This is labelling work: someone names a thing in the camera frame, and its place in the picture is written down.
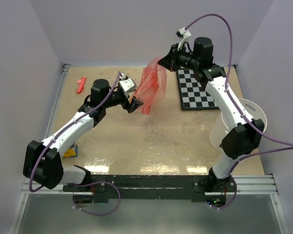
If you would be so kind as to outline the red trash bag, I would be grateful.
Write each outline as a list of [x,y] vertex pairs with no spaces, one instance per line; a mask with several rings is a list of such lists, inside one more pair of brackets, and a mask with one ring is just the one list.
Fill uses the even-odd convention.
[[142,114],[149,115],[152,105],[161,101],[166,94],[167,71],[158,64],[161,57],[153,59],[142,72],[140,84],[133,96],[143,102]]

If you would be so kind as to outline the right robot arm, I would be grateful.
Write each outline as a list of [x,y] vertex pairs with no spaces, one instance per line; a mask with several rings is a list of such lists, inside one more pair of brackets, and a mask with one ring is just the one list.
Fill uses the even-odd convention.
[[214,99],[227,122],[229,133],[220,144],[223,153],[209,170],[209,178],[205,184],[212,191],[220,191],[230,181],[230,173],[238,160],[258,148],[265,124],[263,120],[255,119],[244,110],[235,94],[230,94],[231,88],[225,85],[224,68],[213,62],[211,39],[196,38],[192,52],[174,44],[158,64],[171,72],[180,68],[192,70],[195,79]]

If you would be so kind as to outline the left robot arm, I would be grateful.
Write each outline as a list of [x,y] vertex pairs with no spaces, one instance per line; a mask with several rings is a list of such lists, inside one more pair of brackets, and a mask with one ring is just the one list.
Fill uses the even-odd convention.
[[74,184],[80,191],[87,191],[91,187],[90,171],[77,165],[64,167],[62,158],[80,137],[99,124],[108,108],[121,105],[132,113],[142,106],[142,101],[129,95],[136,88],[134,80],[124,74],[119,74],[113,85],[106,79],[95,80],[90,94],[68,123],[42,141],[31,141],[23,166],[23,175],[29,178],[29,190],[35,192],[32,185],[36,182],[48,189]]

